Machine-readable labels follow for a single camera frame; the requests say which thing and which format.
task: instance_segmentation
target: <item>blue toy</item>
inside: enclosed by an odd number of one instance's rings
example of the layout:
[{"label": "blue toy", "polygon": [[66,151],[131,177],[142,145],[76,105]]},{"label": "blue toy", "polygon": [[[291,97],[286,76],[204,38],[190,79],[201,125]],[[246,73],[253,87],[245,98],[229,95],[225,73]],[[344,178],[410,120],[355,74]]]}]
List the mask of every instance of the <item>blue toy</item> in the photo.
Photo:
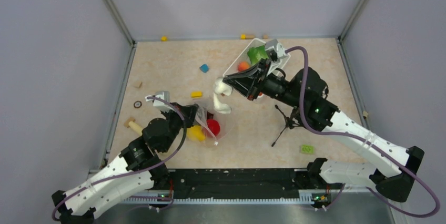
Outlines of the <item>blue toy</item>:
[{"label": "blue toy", "polygon": [[200,66],[200,70],[204,73],[207,73],[209,71],[209,66],[207,64],[204,64]]}]

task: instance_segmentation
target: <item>gray floor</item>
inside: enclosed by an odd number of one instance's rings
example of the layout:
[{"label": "gray floor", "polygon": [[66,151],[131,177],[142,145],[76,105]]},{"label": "gray floor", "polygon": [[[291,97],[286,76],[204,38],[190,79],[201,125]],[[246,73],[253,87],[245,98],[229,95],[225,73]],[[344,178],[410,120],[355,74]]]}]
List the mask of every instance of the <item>gray floor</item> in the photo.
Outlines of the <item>gray floor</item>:
[{"label": "gray floor", "polygon": [[291,205],[174,205],[159,214],[147,208],[127,212],[135,206],[116,205],[95,224],[394,223],[389,207],[367,193],[346,192],[327,212],[301,210],[299,206]]}]

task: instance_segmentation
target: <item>beige table surface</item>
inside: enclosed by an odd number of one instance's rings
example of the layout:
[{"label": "beige table surface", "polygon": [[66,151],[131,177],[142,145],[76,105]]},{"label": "beige table surface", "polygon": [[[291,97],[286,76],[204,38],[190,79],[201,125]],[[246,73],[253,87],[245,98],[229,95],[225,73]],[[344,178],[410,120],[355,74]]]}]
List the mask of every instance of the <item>beige table surface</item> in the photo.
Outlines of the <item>beige table surface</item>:
[{"label": "beige table surface", "polygon": [[[359,115],[347,80],[338,46],[334,38],[279,39],[285,48],[300,45],[307,49],[309,65],[316,70],[329,86],[328,99],[353,120],[359,122]],[[130,128],[124,127],[129,116],[145,127],[152,119],[162,117],[152,103],[144,97],[160,90],[170,91],[170,101],[181,105],[191,104],[190,93],[201,90],[205,97],[212,94],[217,77],[249,44],[249,40],[194,40],[172,42],[138,43],[131,67],[124,101],[119,114],[118,125],[110,151],[110,159],[138,137]],[[202,73],[199,66],[207,64],[210,70]],[[292,52],[284,71],[287,80],[303,67],[303,56]],[[143,82],[140,89],[132,84]],[[137,100],[143,102],[139,109],[133,107]],[[291,107],[266,97],[261,104],[255,104],[235,92],[223,97],[222,102],[233,109],[231,119],[236,122],[233,130],[216,147],[207,148],[186,140],[180,152],[166,162],[168,168],[301,168],[317,157],[336,161],[362,162],[363,159],[344,145],[328,138],[314,135],[305,129],[285,130],[274,147],[271,143],[285,125],[285,121],[274,104],[289,115]],[[175,139],[167,157],[175,150],[182,131]],[[313,155],[300,153],[302,144],[315,147]]]}]

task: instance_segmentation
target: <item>white wall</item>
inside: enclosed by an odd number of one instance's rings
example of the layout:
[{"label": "white wall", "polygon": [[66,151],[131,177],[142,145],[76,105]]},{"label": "white wall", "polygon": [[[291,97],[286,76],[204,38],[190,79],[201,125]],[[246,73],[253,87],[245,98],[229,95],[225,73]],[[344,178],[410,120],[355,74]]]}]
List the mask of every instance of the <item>white wall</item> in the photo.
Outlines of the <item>white wall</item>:
[{"label": "white wall", "polygon": [[[372,128],[396,144],[425,151],[419,176],[444,205],[446,170],[446,0],[370,0],[346,50]],[[433,209],[416,184],[407,206]],[[446,210],[417,223],[444,223]]]},{"label": "white wall", "polygon": [[338,36],[358,0],[114,0],[136,40]]},{"label": "white wall", "polygon": [[129,45],[102,0],[0,0],[0,222],[51,223],[98,165]]}]

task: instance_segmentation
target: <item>green vegetable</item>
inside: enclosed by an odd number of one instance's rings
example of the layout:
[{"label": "green vegetable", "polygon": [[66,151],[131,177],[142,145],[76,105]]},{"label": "green vegetable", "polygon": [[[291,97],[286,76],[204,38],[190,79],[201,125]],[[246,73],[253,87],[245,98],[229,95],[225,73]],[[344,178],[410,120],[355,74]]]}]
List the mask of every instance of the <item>green vegetable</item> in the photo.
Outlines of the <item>green vegetable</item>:
[{"label": "green vegetable", "polygon": [[256,48],[250,48],[248,50],[248,57],[249,57],[249,60],[251,61],[251,65],[255,65],[262,58],[268,59],[268,55],[266,54],[266,51],[265,51],[265,46],[263,45],[263,46],[256,47]]},{"label": "green vegetable", "polygon": [[314,154],[315,153],[315,148],[313,146],[311,146],[311,145],[302,144],[300,146],[300,152],[302,154]]}]

